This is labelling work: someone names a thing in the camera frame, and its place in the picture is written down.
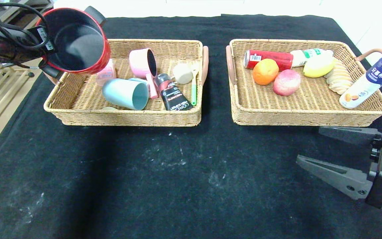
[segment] light blue cup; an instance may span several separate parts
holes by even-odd
[[[103,86],[103,95],[114,105],[140,111],[148,102],[147,81],[138,78],[108,80]]]

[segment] cable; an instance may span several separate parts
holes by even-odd
[[[30,6],[27,6],[27,5],[23,5],[23,4],[18,4],[18,3],[6,3],[6,4],[2,4],[0,3],[0,6],[17,6],[17,7],[20,7],[20,8],[25,8],[25,9],[29,9],[31,10],[32,12],[34,12],[35,14],[37,14],[41,19],[42,19],[42,22],[44,24],[44,27],[46,27],[48,29],[48,24],[47,24],[47,21],[46,19],[44,18],[44,16],[38,12],[36,9],[33,9],[32,7]],[[47,32],[47,38],[40,44],[38,45],[34,45],[34,46],[28,46],[28,45],[24,45],[24,44],[21,44],[20,42],[18,42],[12,35],[11,33],[9,33],[3,26],[1,26],[0,24],[0,32],[10,41],[12,41],[14,44],[17,44],[19,45],[20,47],[23,47],[25,49],[29,49],[29,50],[40,50],[40,52],[42,53],[42,55],[44,56],[44,63],[39,67],[39,68],[43,68],[47,65],[47,62],[48,62],[48,54],[47,52],[43,49],[43,46],[45,44],[47,44],[47,42],[49,41],[49,33]],[[24,32],[25,34],[29,35],[30,36],[30,33],[27,32],[27,31],[22,31]],[[15,65],[18,65],[20,67],[23,67],[23,68],[31,68],[27,65],[23,65],[22,63],[20,62],[17,62],[17,61],[11,61],[13,64]]]
[[[42,19],[42,23],[44,24],[44,27],[48,29],[48,24],[47,24],[47,21],[46,19],[44,18],[44,16],[38,12],[36,9],[30,7],[30,6],[27,6],[27,5],[24,5],[24,4],[19,4],[19,3],[0,3],[0,6],[16,6],[16,7],[20,7],[20,8],[25,8],[25,9],[29,9],[31,10],[32,12],[34,12],[35,14],[38,15],[38,17],[40,17]],[[49,34],[47,34],[47,38],[41,42],[40,44],[38,45],[34,45],[34,46],[29,46],[29,45],[24,45],[22,43],[20,43],[19,41],[17,41],[4,27],[2,27],[0,25],[0,32],[2,34],[4,34],[4,36],[6,36],[8,39],[10,39],[11,41],[13,41],[15,44],[19,45],[20,47],[23,47],[25,49],[28,49],[28,50],[36,50],[36,49],[39,49],[43,46],[45,46],[45,44],[47,44],[48,40],[49,40]]]
[[[48,43],[48,39],[49,39],[49,27],[48,27],[48,23],[47,23],[47,20],[44,18],[44,16],[38,10],[32,8],[31,6],[28,6],[28,5],[25,5],[25,4],[21,4],[21,3],[0,3],[0,7],[5,7],[5,6],[7,6],[7,7],[24,8],[24,9],[28,9],[29,11],[34,12],[42,20],[42,23],[44,24],[44,27],[47,30],[47,38],[43,42],[41,42],[40,44],[34,45],[34,46],[27,46],[27,45],[21,44],[20,42],[17,42],[14,39],[14,41],[15,41],[15,43],[17,45],[20,45],[21,47],[24,47],[26,49],[37,49],[37,48],[45,46],[45,44]]]

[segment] black table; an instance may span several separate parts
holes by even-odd
[[[334,20],[112,18],[104,30],[207,45],[203,119],[190,128],[65,126],[42,109],[53,86],[41,75],[0,135],[0,238],[382,238],[382,210],[295,163],[302,154],[367,171],[368,148],[317,127],[231,118],[231,39],[335,40],[358,55]],[[371,127],[382,130],[382,117]]]

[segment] l'oreal tube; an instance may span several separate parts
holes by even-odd
[[[186,111],[192,109],[191,103],[185,98],[168,74],[160,74],[154,79],[156,86],[169,111]]]

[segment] red can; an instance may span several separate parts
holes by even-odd
[[[246,50],[244,55],[244,67],[253,69],[254,66],[263,59],[273,59],[279,67],[279,71],[291,69],[293,55],[288,52],[267,51],[267,50]]]

